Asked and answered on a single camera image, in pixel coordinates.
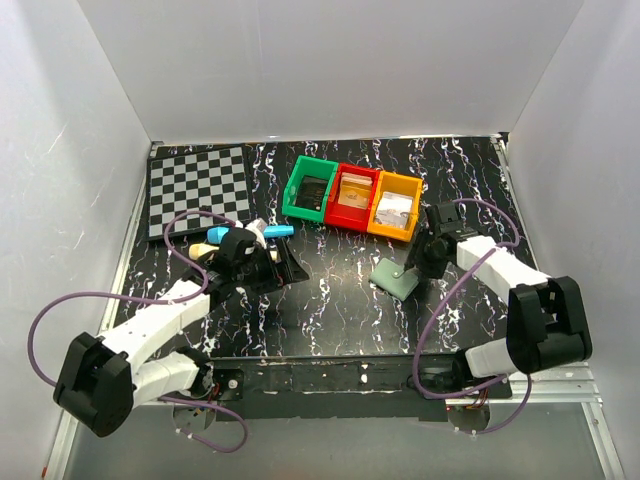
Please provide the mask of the green card holder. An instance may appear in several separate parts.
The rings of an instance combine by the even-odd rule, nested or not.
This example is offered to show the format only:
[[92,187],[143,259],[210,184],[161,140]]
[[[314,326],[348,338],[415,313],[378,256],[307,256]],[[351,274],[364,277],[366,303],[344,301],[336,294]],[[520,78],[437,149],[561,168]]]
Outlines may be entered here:
[[405,301],[418,286],[419,279],[394,279],[392,274],[401,267],[387,258],[382,258],[373,269],[369,281],[396,299]]

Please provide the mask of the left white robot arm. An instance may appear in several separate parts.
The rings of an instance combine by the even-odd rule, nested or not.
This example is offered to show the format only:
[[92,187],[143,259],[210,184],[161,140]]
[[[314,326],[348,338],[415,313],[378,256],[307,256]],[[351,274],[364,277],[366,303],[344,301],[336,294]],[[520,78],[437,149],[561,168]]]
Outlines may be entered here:
[[187,347],[159,360],[152,354],[237,289],[261,295],[308,278],[285,239],[269,245],[253,231],[234,227],[156,302],[100,337],[78,335],[53,399],[99,437],[118,429],[136,407],[167,394],[206,399],[215,380],[205,355]]

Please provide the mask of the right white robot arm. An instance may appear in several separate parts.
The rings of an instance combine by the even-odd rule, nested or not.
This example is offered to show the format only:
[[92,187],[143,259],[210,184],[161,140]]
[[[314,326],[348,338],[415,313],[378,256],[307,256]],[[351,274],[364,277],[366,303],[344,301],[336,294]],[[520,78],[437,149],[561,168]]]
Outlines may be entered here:
[[507,307],[505,337],[463,352],[458,364],[464,388],[455,395],[487,389],[516,372],[533,374],[590,359],[593,344],[578,283],[521,262],[511,252],[518,239],[497,242],[468,226],[460,203],[427,208],[427,224],[417,233],[405,263],[406,269],[431,279],[453,264],[464,273],[448,298],[476,278]]

